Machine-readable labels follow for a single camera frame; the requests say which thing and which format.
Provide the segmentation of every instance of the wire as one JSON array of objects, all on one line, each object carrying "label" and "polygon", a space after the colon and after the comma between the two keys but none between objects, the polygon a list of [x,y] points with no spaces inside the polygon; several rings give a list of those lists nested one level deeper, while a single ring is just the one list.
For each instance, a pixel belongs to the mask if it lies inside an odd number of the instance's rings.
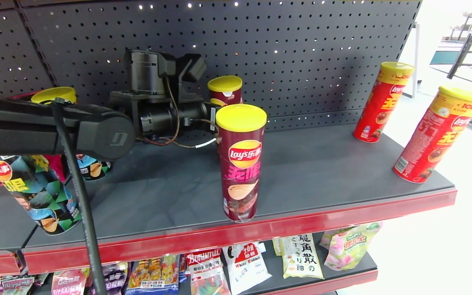
[{"label": "wire", "polygon": [[167,84],[167,89],[169,90],[170,101],[172,102],[172,106],[174,107],[174,110],[176,111],[176,132],[174,133],[174,136],[169,141],[167,141],[165,143],[152,141],[148,138],[137,138],[138,140],[143,140],[144,142],[149,142],[151,144],[155,144],[155,145],[159,145],[159,146],[165,146],[165,145],[171,144],[172,142],[174,142],[174,140],[176,140],[176,137],[178,137],[178,133],[179,133],[178,106],[176,105],[176,101],[174,100],[174,95],[172,95],[172,89],[170,89],[170,81],[169,81],[168,76],[165,76],[165,81],[167,82],[166,84]]},{"label": "wire", "polygon": [[103,278],[103,270],[101,268],[100,252],[98,250],[98,239],[94,228],[94,219],[92,219],[92,211],[86,195],[86,189],[83,176],[77,165],[73,143],[68,136],[67,126],[63,121],[61,108],[58,103],[50,104],[52,114],[54,115],[54,123],[59,133],[59,139],[65,149],[67,155],[67,163],[74,179],[74,187],[81,211],[81,219],[83,220],[83,232],[85,235],[86,250],[90,261],[90,270],[92,272],[93,285],[98,295],[107,295],[105,288],[105,279]]},{"label": "wire", "polygon": [[[172,142],[173,144],[176,144],[177,146],[181,146],[182,148],[184,147],[186,149],[199,149],[200,147],[204,147],[204,146],[210,145],[211,143],[215,142],[216,137],[218,136],[218,127],[216,126],[215,123],[213,123],[212,121],[206,120],[206,119],[191,119],[191,121],[203,121],[205,123],[211,124],[212,126],[214,126],[214,129],[216,131],[215,137],[212,138],[211,140],[208,140],[207,142],[197,144],[197,145],[185,145],[185,144],[181,144],[179,142],[176,142],[176,140],[174,140]],[[137,139],[141,140],[141,141],[145,141],[144,139],[146,139],[146,138],[137,138]],[[166,140],[167,142],[170,142],[170,138],[160,137],[158,139],[159,140]]]}]

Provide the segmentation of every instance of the barcode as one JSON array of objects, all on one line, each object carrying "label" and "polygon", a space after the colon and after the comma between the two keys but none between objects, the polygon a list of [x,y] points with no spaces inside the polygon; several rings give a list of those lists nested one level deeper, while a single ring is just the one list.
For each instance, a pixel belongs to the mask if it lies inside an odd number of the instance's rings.
[{"label": "barcode", "polygon": [[403,157],[400,157],[398,159],[397,164],[395,165],[395,168],[396,168],[396,170],[398,170],[398,172],[403,173],[403,170],[407,167],[408,163],[409,163],[409,161],[407,161]]}]

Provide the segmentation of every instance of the lower shelf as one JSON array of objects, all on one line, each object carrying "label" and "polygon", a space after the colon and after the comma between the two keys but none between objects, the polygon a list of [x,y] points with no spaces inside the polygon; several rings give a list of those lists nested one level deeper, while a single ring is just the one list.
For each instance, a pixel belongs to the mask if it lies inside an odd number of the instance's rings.
[{"label": "lower shelf", "polygon": [[[315,243],[319,243],[322,233],[313,234]],[[324,274],[325,280],[314,278],[283,278],[283,262],[280,256],[274,254],[272,241],[266,241],[263,259],[267,265],[271,278],[245,291],[242,295],[334,295],[335,290],[350,287],[356,284],[376,280],[378,276],[378,268],[369,254],[366,254],[355,269],[347,271],[333,271],[324,266],[327,250],[316,245],[318,258]],[[228,278],[228,271],[225,267],[225,275]],[[33,294],[46,295],[50,294],[50,284],[40,288]],[[180,284],[179,295],[190,295],[191,284],[189,281]]]}]

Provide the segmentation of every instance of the white snack bag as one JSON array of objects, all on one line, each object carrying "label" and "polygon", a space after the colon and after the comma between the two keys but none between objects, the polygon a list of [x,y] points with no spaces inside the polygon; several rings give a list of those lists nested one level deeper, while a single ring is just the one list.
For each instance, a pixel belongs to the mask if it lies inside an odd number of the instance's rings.
[{"label": "white snack bag", "polygon": [[264,282],[271,275],[267,272],[258,243],[242,243],[223,248],[227,261],[232,295],[238,295]]}]

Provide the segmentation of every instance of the maroon chip can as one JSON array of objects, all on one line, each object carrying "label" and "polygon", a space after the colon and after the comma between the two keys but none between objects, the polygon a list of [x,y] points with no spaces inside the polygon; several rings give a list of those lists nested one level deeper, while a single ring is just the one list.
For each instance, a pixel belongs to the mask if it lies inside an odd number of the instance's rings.
[{"label": "maroon chip can", "polygon": [[216,113],[223,210],[234,222],[256,215],[262,140],[267,123],[264,110],[232,104]]},{"label": "maroon chip can", "polygon": [[223,75],[210,80],[207,84],[210,92],[210,103],[222,107],[243,103],[241,97],[242,84],[242,79],[237,75]]}]

